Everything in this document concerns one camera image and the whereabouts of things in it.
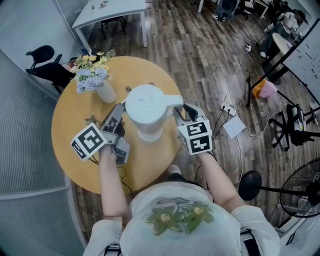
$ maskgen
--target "paper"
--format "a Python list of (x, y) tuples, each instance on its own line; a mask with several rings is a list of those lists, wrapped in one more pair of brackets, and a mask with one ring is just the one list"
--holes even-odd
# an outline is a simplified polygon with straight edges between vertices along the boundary
[(226, 122), (223, 125), (223, 128), (226, 130), (231, 139), (236, 137), (244, 128), (246, 128), (245, 124), (240, 120), (240, 118), (236, 115), (230, 121)]

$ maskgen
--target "white vase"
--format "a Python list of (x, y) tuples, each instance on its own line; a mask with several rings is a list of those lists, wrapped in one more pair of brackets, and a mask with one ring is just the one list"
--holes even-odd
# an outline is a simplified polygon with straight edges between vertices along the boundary
[(116, 92), (107, 80), (103, 80), (101, 86), (96, 88), (96, 92), (99, 94), (101, 99), (106, 103), (112, 103), (116, 100)]

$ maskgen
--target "fan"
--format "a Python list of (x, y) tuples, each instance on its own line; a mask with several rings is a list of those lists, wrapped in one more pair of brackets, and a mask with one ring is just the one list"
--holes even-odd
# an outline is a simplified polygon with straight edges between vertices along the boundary
[(248, 171), (239, 184), (239, 195), (243, 200), (254, 199), (260, 190), (280, 193), (280, 204), (291, 216), (309, 218), (320, 214), (320, 158), (314, 159), (297, 169), (282, 188), (262, 185), (261, 175)]

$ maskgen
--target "white kettle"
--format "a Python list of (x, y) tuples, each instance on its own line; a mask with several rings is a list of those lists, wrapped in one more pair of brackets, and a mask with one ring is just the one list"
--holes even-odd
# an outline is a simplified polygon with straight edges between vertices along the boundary
[(182, 109), (180, 95), (165, 95), (153, 85), (139, 85), (128, 94), (125, 110), (137, 127), (139, 137), (145, 142), (157, 141), (163, 132), (163, 124), (173, 116), (172, 107)]

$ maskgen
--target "pink bag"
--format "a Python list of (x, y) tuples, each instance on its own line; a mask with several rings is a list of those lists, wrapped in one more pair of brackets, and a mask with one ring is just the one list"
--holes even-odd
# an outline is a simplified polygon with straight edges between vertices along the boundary
[(272, 82), (266, 81), (265, 85), (260, 91), (259, 96), (264, 99), (270, 98), (271, 96), (274, 96), (277, 91), (278, 89)]

